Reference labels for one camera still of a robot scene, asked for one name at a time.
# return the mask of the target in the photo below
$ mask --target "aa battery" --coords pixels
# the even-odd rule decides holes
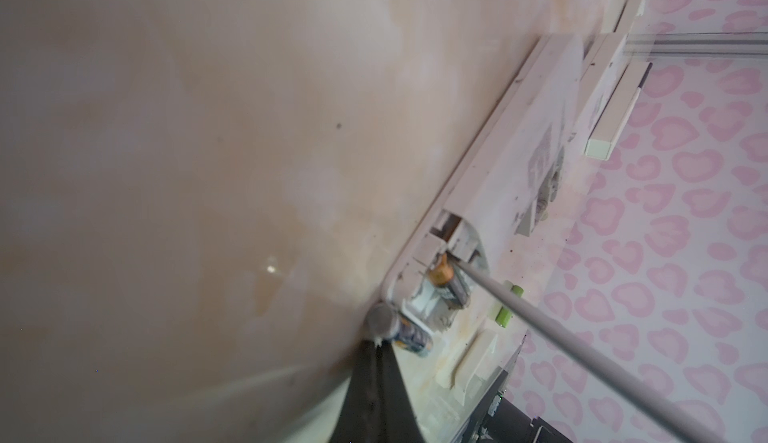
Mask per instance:
[[[464,309],[469,306],[469,291],[448,261],[447,253],[440,256],[435,268],[427,273],[427,278],[435,286],[440,297],[446,300],[449,308]]]
[[[429,333],[386,303],[374,305],[366,316],[366,323],[374,339],[392,340],[400,348],[419,356],[427,356],[432,349]]]

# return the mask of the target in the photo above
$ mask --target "beige wall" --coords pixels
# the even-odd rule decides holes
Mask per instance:
[[[537,35],[609,1],[0,0],[0,438],[283,428]]]

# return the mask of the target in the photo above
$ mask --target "metal rod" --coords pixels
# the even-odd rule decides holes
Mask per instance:
[[[475,282],[491,293],[498,301],[514,314],[531,325],[536,332],[552,341],[574,361],[585,367],[592,375],[602,380],[643,413],[655,419],[659,426],[668,430],[686,443],[726,443],[726,441],[702,426],[685,411],[677,408],[664,397],[650,389],[629,371],[569,332],[552,318],[543,314],[531,303],[524,301],[509,289],[499,284],[466,262],[454,259],[456,265],[464,270]]]

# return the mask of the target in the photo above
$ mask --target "green battery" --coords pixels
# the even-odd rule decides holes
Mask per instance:
[[[513,285],[512,286],[512,292],[518,296],[523,296],[523,287]],[[498,315],[496,315],[496,323],[498,323],[499,326],[502,328],[506,328],[509,324],[509,320],[512,319],[512,312],[509,311],[506,307],[502,306],[502,309],[498,310]]]

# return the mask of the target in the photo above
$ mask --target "pink leopard print wallpaper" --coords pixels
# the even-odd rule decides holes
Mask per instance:
[[[658,60],[542,309],[733,442],[768,442],[768,62]],[[529,335],[507,398],[578,443],[672,441]]]
[[[768,31],[768,0],[650,0],[660,15],[655,33]]]

